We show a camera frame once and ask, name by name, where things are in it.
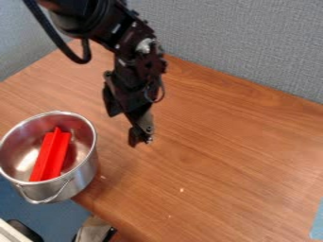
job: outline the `wood grain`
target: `wood grain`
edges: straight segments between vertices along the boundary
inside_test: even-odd
[[[168,56],[154,142],[126,146],[102,72],[55,51],[0,84],[0,135],[39,112],[77,112],[98,133],[100,172],[74,198],[126,241],[309,240],[323,195],[323,106]]]

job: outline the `red object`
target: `red object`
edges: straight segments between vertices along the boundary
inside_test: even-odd
[[[45,134],[29,182],[39,182],[58,177],[69,139],[70,133],[61,132],[58,128],[54,129],[54,132]]]

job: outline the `floor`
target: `floor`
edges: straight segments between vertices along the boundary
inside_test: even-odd
[[[0,176],[0,217],[17,219],[45,242],[69,242],[89,213],[72,201],[31,205],[14,192]]]

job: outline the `metal bucket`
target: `metal bucket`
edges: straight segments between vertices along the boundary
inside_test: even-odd
[[[42,137],[54,127],[72,134],[59,176],[29,182]],[[97,170],[96,139],[90,122],[61,111],[30,117],[5,134],[0,141],[0,174],[29,203],[66,200],[90,183]]]

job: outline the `black cable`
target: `black cable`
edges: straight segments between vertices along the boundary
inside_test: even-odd
[[[76,55],[73,50],[68,47],[65,41],[59,38],[49,20],[46,19],[45,14],[42,13],[37,3],[34,0],[22,0],[26,8],[29,9],[30,13],[33,14],[37,22],[39,23],[41,27],[43,28],[49,38],[51,39],[53,43],[55,44],[59,51],[64,55],[77,64],[86,64],[90,61],[90,49],[89,49],[89,42],[88,39],[81,39],[81,47],[82,47],[82,59]]]

